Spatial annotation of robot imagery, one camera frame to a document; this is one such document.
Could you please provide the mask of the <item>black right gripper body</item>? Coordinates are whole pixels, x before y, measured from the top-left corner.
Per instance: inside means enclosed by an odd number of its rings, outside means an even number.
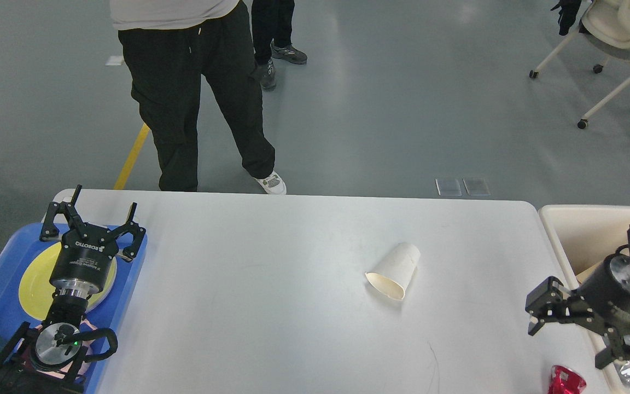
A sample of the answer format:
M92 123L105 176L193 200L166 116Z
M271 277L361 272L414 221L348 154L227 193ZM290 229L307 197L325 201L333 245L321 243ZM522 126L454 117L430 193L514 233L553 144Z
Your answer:
M612 327L619 335L630 335L630 257L611 254L580 285L576 292L581 305L575 323L603 335Z

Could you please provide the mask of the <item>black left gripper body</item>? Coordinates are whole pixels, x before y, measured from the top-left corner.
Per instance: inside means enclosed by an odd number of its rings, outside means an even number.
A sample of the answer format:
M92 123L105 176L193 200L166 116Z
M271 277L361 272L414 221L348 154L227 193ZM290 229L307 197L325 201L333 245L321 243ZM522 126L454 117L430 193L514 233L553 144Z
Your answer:
M103 292L118 245L109 229L68 230L49 282L61 295L92 296Z

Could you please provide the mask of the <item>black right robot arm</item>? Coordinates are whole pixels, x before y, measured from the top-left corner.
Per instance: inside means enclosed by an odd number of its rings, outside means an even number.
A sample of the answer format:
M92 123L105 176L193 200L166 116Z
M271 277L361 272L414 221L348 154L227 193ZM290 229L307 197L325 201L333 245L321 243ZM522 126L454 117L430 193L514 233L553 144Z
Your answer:
M630 361L630 226L627 240L628 255L618 247L577 289L568 290L550 276L530 292L528 334L535 335L548 322L574 323L608 340L595 357L595 367Z

